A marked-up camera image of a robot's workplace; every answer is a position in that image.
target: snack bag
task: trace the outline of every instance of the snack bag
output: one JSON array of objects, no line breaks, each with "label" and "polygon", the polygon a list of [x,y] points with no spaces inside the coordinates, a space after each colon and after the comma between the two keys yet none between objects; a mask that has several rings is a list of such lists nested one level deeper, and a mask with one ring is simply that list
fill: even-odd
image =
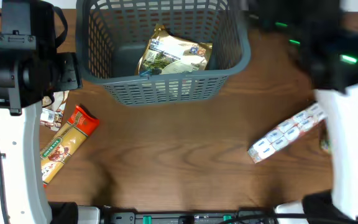
[{"label": "snack bag", "polygon": [[90,117],[79,106],[75,106],[67,123],[40,152],[44,187],[98,126],[98,119]]},{"label": "snack bag", "polygon": [[157,24],[135,75],[164,75],[205,70],[212,44],[194,43],[169,35],[164,25]]}]

